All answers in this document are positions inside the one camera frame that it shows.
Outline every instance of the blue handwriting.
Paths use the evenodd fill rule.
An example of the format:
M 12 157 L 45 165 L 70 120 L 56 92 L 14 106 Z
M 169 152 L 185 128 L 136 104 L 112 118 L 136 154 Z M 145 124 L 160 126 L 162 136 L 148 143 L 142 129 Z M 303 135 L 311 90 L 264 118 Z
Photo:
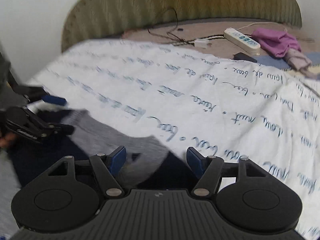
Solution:
M 173 90 L 169 87 L 165 87 L 165 86 L 160 86 L 161 87 L 161 90 L 158 90 L 160 93 L 162 94 L 166 94 L 166 93 L 169 93 L 169 94 L 172 94 L 174 95 L 175 97 L 179 97 L 179 96 L 182 96 L 184 95 L 183 93 L 177 91 L 177 90 Z
M 302 173 L 298 173 L 298 178 L 300 178 L 300 185 L 309 189 L 309 194 L 313 193 L 316 187 L 316 179 L 309 179 Z
M 141 85 L 140 87 L 141 90 L 146 90 L 149 86 L 152 85 L 150 82 L 147 82 L 138 78 L 136 79 L 136 82 Z
M 178 127 L 177 126 L 171 125 L 171 124 L 162 123 L 158 118 L 156 118 L 154 116 L 149 116 L 148 118 L 156 119 L 158 121 L 157 128 L 160 128 L 162 131 L 166 131 L 166 132 L 171 133 L 171 135 L 166 140 L 166 142 L 170 142 L 171 139 L 177 134 L 177 132 L 178 132 Z
M 210 149 L 212 150 L 214 153 L 213 155 L 216 155 L 217 151 L 218 151 L 218 146 L 210 146 L 210 143 L 207 142 L 206 140 L 199 140 L 198 137 L 193 137 L 192 140 L 196 140 L 196 148 L 205 148 L 205 150 Z
M 267 78 L 270 78 L 275 81 L 281 81 L 281 84 L 283 84 L 282 75 L 279 76 L 279 75 L 268 74 Z
M 153 65 L 153 61 L 152 60 L 137 58 L 137 61 L 142 63 L 145 67 Z
M 301 136 L 301 144 L 311 148 L 312 147 L 312 142 L 307 137 L 304 137 L 303 135 Z
M 260 95 L 262 95 L 265 99 L 272 98 L 273 96 L 276 96 L 276 100 L 278 99 L 278 94 L 277 93 L 274 93 L 272 95 L 260 93 Z
M 215 85 L 215 83 L 217 82 L 218 78 L 215 78 L 214 75 L 210 75 L 208 73 L 203 74 L 200 76 L 200 78 L 204 77 L 205 80 L 207 80 L 207 78 L 209 78 L 211 81 L 213 80 L 213 85 Z
M 300 110 L 301 113 L 303 114 L 304 120 L 309 120 L 309 117 L 312 117 L 313 121 L 315 121 L 317 119 L 317 115 L 309 112 L 309 111 L 304 111 L 304 110 Z
M 165 64 L 165 68 L 169 69 L 169 70 L 172 70 L 174 74 L 176 74 L 180 69 L 179 66 L 176 67 L 176 66 L 170 65 L 170 64 Z
M 236 112 L 236 117 L 235 117 L 235 118 L 231 118 L 231 120 L 235 121 L 235 124 L 236 124 L 240 119 L 252 123 L 256 118 L 254 117 L 254 118 L 252 119 L 252 116 L 248 116 L 248 115 L 244 115 L 244 114 L 237 114 L 237 112 Z
M 268 122 L 268 119 L 266 117 L 264 117 L 263 115 L 261 117 L 263 118 L 263 123 L 265 123 L 265 127 L 267 129 L 269 129 L 272 132 L 279 129 L 279 133 L 278 133 L 278 138 L 279 138 L 280 135 L 283 133 L 283 129 L 277 124 Z
M 193 59 L 193 60 L 196 60 L 197 58 L 196 57 L 194 57 L 194 56 L 191 56 L 191 55 L 187 55 L 187 54 L 184 54 L 183 56 L 182 56 L 182 58 L 191 58 L 191 59 Z
M 268 165 L 269 166 L 268 172 L 278 179 L 285 180 L 289 174 L 289 171 L 286 171 L 286 168 L 284 169 L 279 168 L 275 164 L 272 164 L 271 162 L 264 162 L 262 166 L 264 165 Z
M 95 95 L 95 93 L 94 93 L 93 89 L 92 89 L 91 87 L 89 87 L 89 86 L 87 86 L 87 85 L 83 84 L 83 83 L 81 83 L 81 88 L 82 88 L 83 90 L 85 90 L 85 91 L 89 92 L 90 94 L 94 94 L 94 95 Z
M 193 101 L 198 103 L 198 105 L 203 105 L 204 107 L 206 107 L 206 109 L 203 109 L 205 112 L 210 111 L 212 112 L 212 110 L 216 107 L 216 105 L 212 106 L 212 104 L 210 102 L 207 102 L 205 100 L 201 100 L 201 98 L 196 97 L 196 96 L 192 96 L 193 97 Z
M 247 88 L 243 88 L 243 87 L 240 87 L 240 86 L 235 86 L 234 84 L 231 84 L 231 83 L 229 83 L 229 82 L 223 82 L 223 83 L 230 84 L 230 85 L 233 86 L 233 88 L 237 88 L 238 90 L 244 91 L 244 92 L 245 92 L 245 93 L 244 93 L 244 96 L 246 96 L 247 93 L 248 93 L 248 89 L 247 89 Z
M 226 155 L 230 160 L 235 159 L 239 161 L 240 158 L 248 158 L 247 155 L 240 155 L 240 152 L 234 152 L 232 150 L 225 150 L 224 155 Z
M 139 47 L 140 47 L 141 49 L 151 49 L 151 46 L 148 45 L 148 44 L 141 44 Z
M 112 100 L 111 98 L 105 97 L 102 94 L 98 94 L 98 100 L 104 104 L 108 104 L 109 102 L 112 102 L 113 105 L 111 107 L 113 108 L 120 108 L 122 104 L 119 101 Z
M 130 62 L 134 62 L 134 59 L 133 58 L 130 58 L 130 57 L 126 57 L 126 59 L 128 60 L 128 61 L 130 61 Z
M 171 49 L 165 47 L 159 47 L 159 50 L 163 50 L 165 53 L 171 52 Z
M 233 72 L 237 72 L 237 74 L 241 74 L 241 75 L 244 75 L 244 74 L 245 74 L 244 77 L 247 77 L 248 71 L 243 71 L 243 70 L 237 69 L 237 68 L 235 68 L 235 67 L 234 67 L 233 69 L 234 69 Z
M 319 227 L 311 227 L 309 230 L 308 230 L 308 233 L 311 235 L 311 236 L 320 236 L 320 228 Z
M 258 76 L 258 77 L 261 77 L 261 76 L 263 75 L 263 73 L 260 72 L 260 71 L 255 71 L 255 70 L 253 70 L 253 72 L 255 72 L 255 73 L 256 73 L 256 76 Z
M 201 59 L 204 63 L 207 63 L 208 65 L 213 65 L 213 64 L 220 64 L 219 61 L 216 62 L 210 62 L 210 61 L 206 61 L 204 58 Z
M 134 77 L 123 76 L 123 78 L 124 78 L 126 81 L 131 81 L 131 82 L 134 81 Z
M 303 86 L 296 83 L 296 87 L 298 88 L 299 92 L 301 92 L 300 97 L 302 97 L 302 94 L 303 94 Z
M 187 75 L 189 75 L 189 77 L 194 76 L 196 74 L 192 69 L 185 68 L 185 70 L 187 70 Z
M 311 103 L 314 103 L 314 104 L 318 104 L 318 107 L 319 107 L 319 100 L 318 99 L 316 99 L 314 96 L 312 96 L 312 95 L 304 95 L 304 98 L 308 98 L 308 99 L 310 99 L 310 102 Z
M 293 102 L 292 102 L 292 101 L 289 101 L 289 100 L 284 99 L 284 98 L 280 98 L 280 100 L 281 100 L 281 103 L 282 103 L 283 105 L 287 105 L 287 107 L 289 108 L 289 110 L 290 110 L 291 112 L 293 112 Z
M 141 109 L 138 107 L 138 109 L 134 109 L 131 106 L 125 106 L 124 111 L 131 114 L 132 116 L 135 116 L 134 122 L 137 122 L 140 120 L 140 118 L 146 113 L 144 109 Z
M 106 73 L 108 74 L 110 77 L 112 78 L 118 78 L 118 76 L 116 75 L 116 73 L 109 71 L 108 69 L 103 69 L 103 68 L 99 68 L 98 66 L 96 66 L 96 70 L 99 73 Z

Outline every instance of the human hand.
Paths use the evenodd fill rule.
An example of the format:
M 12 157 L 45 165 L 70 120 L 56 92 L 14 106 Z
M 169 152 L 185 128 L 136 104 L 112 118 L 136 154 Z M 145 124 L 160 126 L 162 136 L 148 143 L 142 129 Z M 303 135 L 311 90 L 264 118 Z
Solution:
M 2 133 L 0 132 L 0 148 L 8 148 L 10 145 L 14 143 L 17 135 L 9 132 L 5 136 L 2 137 Z

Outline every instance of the blue gripper pad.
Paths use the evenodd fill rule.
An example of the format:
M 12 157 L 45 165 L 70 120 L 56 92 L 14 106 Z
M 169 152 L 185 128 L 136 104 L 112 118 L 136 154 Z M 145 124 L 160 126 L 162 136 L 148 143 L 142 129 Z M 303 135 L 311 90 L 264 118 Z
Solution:
M 108 170 L 110 171 L 112 176 L 115 177 L 124 165 L 125 160 L 127 159 L 127 151 L 125 150 L 125 147 L 120 146 L 115 149 L 110 155 L 108 155 L 107 158 L 110 159 L 108 161 L 110 162 Z
M 49 95 L 43 96 L 41 99 L 46 103 L 55 104 L 59 106 L 65 106 L 67 104 L 67 100 L 65 100 L 64 98 Z
M 189 147 L 187 150 L 187 163 L 194 175 L 200 179 L 205 172 L 204 161 L 206 160 L 196 149 Z

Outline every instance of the white plug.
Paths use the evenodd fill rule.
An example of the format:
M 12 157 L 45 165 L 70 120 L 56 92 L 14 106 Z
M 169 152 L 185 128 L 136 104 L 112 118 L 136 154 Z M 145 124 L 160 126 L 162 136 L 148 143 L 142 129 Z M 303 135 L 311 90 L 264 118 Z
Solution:
M 207 49 L 211 46 L 211 42 L 208 39 L 196 39 L 194 44 L 195 47 L 204 49 Z

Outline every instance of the white blanket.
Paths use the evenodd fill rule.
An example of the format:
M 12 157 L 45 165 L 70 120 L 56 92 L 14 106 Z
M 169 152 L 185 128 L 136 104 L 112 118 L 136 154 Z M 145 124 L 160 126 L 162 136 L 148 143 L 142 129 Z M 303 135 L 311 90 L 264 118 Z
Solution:
M 129 136 L 155 135 L 181 158 L 190 146 L 227 162 L 249 157 L 302 199 L 297 231 L 320 236 L 319 98 L 300 80 L 171 45 L 98 40 L 32 83 Z

